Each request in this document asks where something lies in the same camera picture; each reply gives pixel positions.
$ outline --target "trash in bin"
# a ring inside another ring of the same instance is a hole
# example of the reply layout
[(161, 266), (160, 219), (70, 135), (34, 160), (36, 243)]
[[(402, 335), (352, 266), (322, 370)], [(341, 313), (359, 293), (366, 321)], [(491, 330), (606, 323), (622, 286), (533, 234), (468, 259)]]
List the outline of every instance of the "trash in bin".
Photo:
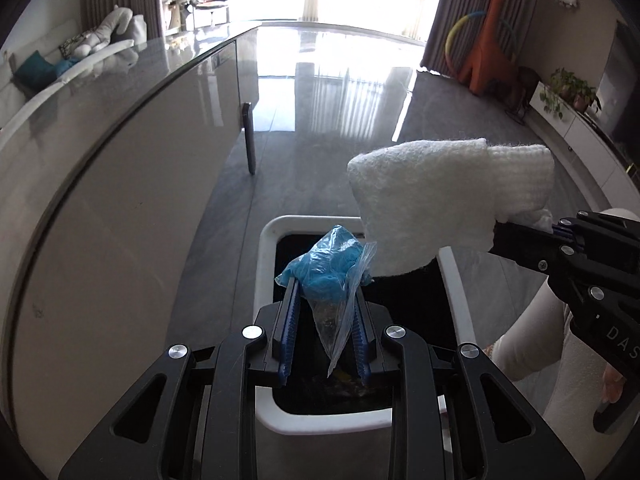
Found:
[(375, 253), (375, 243), (363, 247), (347, 229), (337, 225), (276, 278), (281, 286), (287, 286), (291, 276), (302, 285), (320, 341), (331, 359), (327, 377), (351, 334), (356, 290), (360, 283), (371, 282), (367, 269)]

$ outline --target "terracotta pot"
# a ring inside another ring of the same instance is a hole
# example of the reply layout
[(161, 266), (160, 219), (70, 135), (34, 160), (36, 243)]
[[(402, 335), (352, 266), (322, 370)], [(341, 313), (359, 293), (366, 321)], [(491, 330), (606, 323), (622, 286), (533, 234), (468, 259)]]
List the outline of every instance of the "terracotta pot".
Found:
[(585, 111), (587, 111), (587, 106), (589, 106), (589, 103), (587, 102), (587, 100), (582, 97), (581, 95), (577, 95), (574, 99), (574, 110), (576, 110), (577, 112), (580, 112), (581, 114), (585, 113)]
[(569, 85), (564, 85), (558, 95), (568, 103), (575, 98), (575, 93)]

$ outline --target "giraffe statue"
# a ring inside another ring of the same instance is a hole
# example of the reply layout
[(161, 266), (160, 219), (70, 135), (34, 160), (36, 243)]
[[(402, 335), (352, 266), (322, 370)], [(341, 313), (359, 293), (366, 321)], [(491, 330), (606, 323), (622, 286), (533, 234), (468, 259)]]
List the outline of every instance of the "giraffe statue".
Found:
[(495, 39), (504, 1), (490, 0), (482, 29), (458, 74), (458, 81), (468, 84), (475, 95), (481, 95), (491, 79), (513, 86), (518, 76), (518, 67), (507, 59)]

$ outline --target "white pants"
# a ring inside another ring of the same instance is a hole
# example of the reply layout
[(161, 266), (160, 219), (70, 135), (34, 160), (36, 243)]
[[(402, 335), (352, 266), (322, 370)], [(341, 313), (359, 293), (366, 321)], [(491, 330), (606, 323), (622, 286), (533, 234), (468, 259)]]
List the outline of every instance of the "white pants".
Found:
[(511, 381), (560, 361), (556, 387), (543, 418), (574, 456), (586, 480), (593, 480), (631, 431), (638, 399), (622, 415), (613, 434), (593, 429), (607, 363), (571, 333), (571, 318), (569, 308), (545, 282), (516, 323), (495, 343), (492, 360)]

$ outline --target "person's hand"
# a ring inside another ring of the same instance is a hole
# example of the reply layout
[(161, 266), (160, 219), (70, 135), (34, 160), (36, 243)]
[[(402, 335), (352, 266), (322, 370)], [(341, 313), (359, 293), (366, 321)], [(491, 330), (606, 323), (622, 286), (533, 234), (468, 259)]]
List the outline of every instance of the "person's hand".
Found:
[(626, 379), (613, 366), (607, 363), (602, 375), (602, 402), (618, 402), (622, 396), (622, 387), (625, 385)]

